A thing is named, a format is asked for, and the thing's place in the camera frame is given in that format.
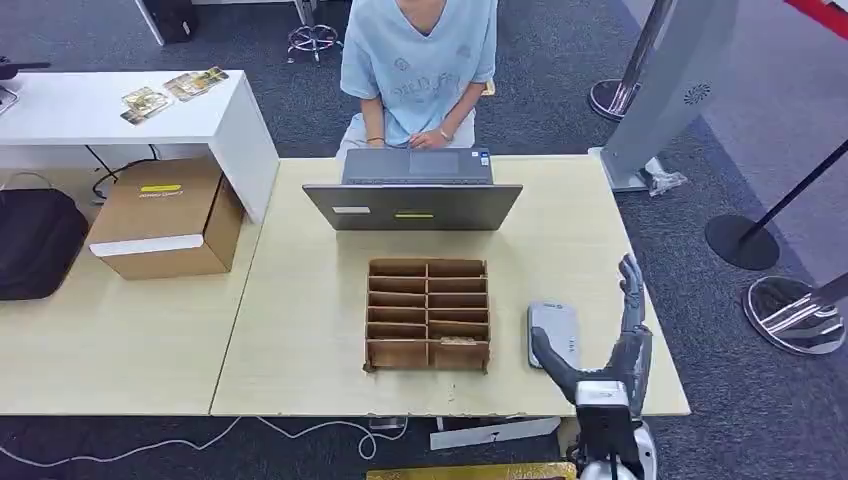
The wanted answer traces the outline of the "person's left hand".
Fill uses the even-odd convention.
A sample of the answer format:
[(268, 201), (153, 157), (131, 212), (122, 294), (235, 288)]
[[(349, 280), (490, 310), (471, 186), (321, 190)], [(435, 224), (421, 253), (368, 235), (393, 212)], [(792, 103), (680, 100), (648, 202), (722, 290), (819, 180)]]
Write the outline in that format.
[(441, 129), (433, 129), (410, 137), (408, 146), (416, 149), (445, 148), (450, 143), (450, 137)]

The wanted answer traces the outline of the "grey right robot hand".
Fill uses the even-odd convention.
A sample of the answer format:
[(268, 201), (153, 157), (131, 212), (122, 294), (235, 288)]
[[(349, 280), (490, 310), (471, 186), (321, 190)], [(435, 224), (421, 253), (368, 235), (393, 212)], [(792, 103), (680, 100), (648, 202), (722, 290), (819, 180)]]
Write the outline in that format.
[(625, 387), (630, 416), (638, 419), (647, 392), (652, 361), (653, 334), (644, 324), (645, 290), (641, 269), (635, 257), (627, 253), (618, 264), (623, 293), (621, 327), (607, 364), (596, 370), (579, 370), (556, 353), (547, 333), (540, 327), (529, 331), (532, 353), (542, 369), (560, 389), (566, 400), (577, 405), (578, 384), (588, 381), (619, 382)]

